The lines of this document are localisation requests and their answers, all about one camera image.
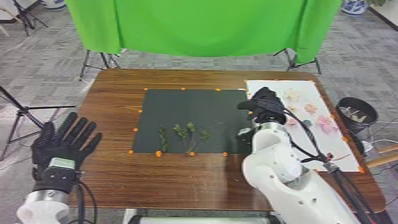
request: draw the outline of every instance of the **wall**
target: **wall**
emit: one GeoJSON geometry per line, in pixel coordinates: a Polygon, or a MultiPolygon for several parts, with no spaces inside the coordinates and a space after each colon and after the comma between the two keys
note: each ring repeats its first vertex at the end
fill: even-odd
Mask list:
{"type": "Polygon", "coordinates": [[[387,1],[384,6],[373,7],[373,9],[398,26],[398,0],[387,1]]]}
{"type": "MultiPolygon", "coordinates": [[[[28,7],[37,0],[18,0],[21,7],[28,7]]],[[[0,0],[0,7],[5,8],[14,15],[18,15],[16,6],[12,0],[0,0]]],[[[0,20],[11,20],[9,14],[0,10],[0,20]]]]}

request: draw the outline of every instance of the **finger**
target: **finger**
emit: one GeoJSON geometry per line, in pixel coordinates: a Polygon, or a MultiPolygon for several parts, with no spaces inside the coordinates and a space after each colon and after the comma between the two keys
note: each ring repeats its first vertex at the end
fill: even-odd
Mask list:
{"type": "Polygon", "coordinates": [[[66,120],[64,120],[64,123],[59,127],[59,130],[57,130],[57,135],[55,135],[55,138],[53,138],[53,144],[59,145],[60,144],[60,141],[66,137],[66,133],[71,129],[71,125],[75,123],[78,119],[78,114],[75,112],[69,113],[68,117],[66,117],[66,120]]]}
{"type": "Polygon", "coordinates": [[[73,143],[73,141],[76,140],[78,134],[80,134],[80,132],[84,130],[85,124],[87,124],[87,118],[82,117],[80,120],[78,120],[78,123],[76,123],[76,125],[75,125],[75,127],[73,127],[73,129],[69,131],[66,139],[64,139],[64,141],[60,143],[62,145],[69,145],[73,143]]]}
{"type": "Polygon", "coordinates": [[[41,136],[34,140],[32,144],[32,162],[34,164],[41,164],[41,158],[44,153],[44,147],[50,145],[52,139],[53,139],[53,133],[55,133],[55,127],[53,123],[46,122],[43,129],[41,129],[41,136]]]}
{"type": "Polygon", "coordinates": [[[82,148],[84,143],[85,143],[85,141],[87,141],[87,138],[89,138],[89,136],[91,136],[91,133],[92,133],[94,129],[96,129],[96,123],[91,122],[89,125],[87,125],[87,127],[85,127],[85,129],[84,129],[84,132],[82,132],[82,134],[80,134],[80,136],[78,136],[78,139],[76,139],[76,141],[73,142],[73,146],[71,146],[71,148],[73,148],[75,151],[82,148]]]}
{"type": "Polygon", "coordinates": [[[50,144],[50,141],[53,138],[53,133],[55,133],[53,123],[46,122],[43,129],[41,129],[39,138],[36,139],[34,144],[32,144],[32,148],[43,148],[50,144]]]}
{"type": "Polygon", "coordinates": [[[92,140],[91,140],[91,142],[89,142],[89,144],[87,144],[87,146],[85,146],[85,148],[84,148],[84,150],[78,153],[76,169],[80,169],[80,166],[82,166],[82,163],[84,163],[84,159],[85,159],[85,157],[89,156],[89,154],[96,150],[96,146],[100,144],[101,139],[103,139],[103,133],[98,133],[96,136],[94,136],[94,138],[92,138],[92,140]]]}

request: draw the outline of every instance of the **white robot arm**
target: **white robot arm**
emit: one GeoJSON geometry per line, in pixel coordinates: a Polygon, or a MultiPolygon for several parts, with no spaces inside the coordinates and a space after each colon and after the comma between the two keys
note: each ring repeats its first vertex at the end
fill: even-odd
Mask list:
{"type": "Polygon", "coordinates": [[[302,166],[284,127],[275,122],[258,128],[243,175],[288,224],[359,224],[332,187],[302,166]]]}

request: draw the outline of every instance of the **small plant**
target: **small plant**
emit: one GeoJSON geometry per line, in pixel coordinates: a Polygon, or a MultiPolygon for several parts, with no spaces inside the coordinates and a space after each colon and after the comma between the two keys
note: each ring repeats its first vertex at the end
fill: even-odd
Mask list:
{"type": "Polygon", "coordinates": [[[160,137],[160,144],[162,144],[162,152],[165,152],[169,148],[167,139],[165,139],[165,128],[158,129],[158,137],[160,137]]]}
{"type": "Polygon", "coordinates": [[[183,141],[185,153],[188,156],[195,156],[195,151],[199,149],[199,146],[210,138],[210,132],[204,130],[197,131],[197,128],[195,128],[195,125],[192,122],[188,122],[188,124],[187,124],[187,130],[181,128],[179,124],[174,125],[172,130],[174,130],[174,132],[179,136],[179,139],[183,141]]]}

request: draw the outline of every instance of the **gray carpet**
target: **gray carpet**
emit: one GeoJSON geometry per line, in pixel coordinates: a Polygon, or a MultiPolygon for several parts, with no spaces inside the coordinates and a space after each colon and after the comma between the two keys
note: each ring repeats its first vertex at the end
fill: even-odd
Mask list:
{"type": "MultiPolygon", "coordinates": [[[[39,6],[34,14],[50,27],[44,28],[37,24],[30,37],[25,37],[21,24],[4,24],[11,37],[0,33],[0,83],[27,105],[80,105],[98,70],[89,69],[85,81],[80,82],[76,77],[85,50],[69,13],[68,10],[48,11],[39,6]]],[[[375,106],[380,121],[391,121],[398,117],[398,33],[371,13],[357,17],[339,13],[318,59],[323,70],[320,80],[334,103],[345,96],[359,97],[375,106]]],[[[117,61],[123,68],[142,69],[284,70],[288,66],[283,55],[187,58],[126,51],[117,61]]],[[[96,54],[91,57],[91,63],[101,66],[96,54]]],[[[314,65],[304,66],[299,70],[314,73],[314,65]]],[[[0,99],[0,147],[5,143],[14,112],[14,108],[0,99]]],[[[52,112],[39,111],[36,114],[44,120],[52,112]]],[[[375,124],[373,131],[382,126],[384,123],[375,124]]],[[[20,134],[30,130],[36,130],[34,125],[25,122],[20,134]]],[[[373,139],[398,140],[394,130],[396,124],[377,132],[373,139]]],[[[16,222],[14,212],[32,188],[30,160],[27,159],[30,142],[28,140],[12,145],[7,160],[0,162],[0,223],[5,224],[16,222]]],[[[370,158],[378,156],[375,152],[370,153],[370,158]]],[[[378,174],[391,165],[380,166],[371,172],[378,174]]],[[[396,171],[386,169],[375,178],[386,200],[391,202],[398,195],[396,171]]],[[[389,204],[387,212],[398,222],[398,201],[389,204]]],[[[100,214],[100,223],[121,223],[123,210],[103,209],[100,214]]]]}

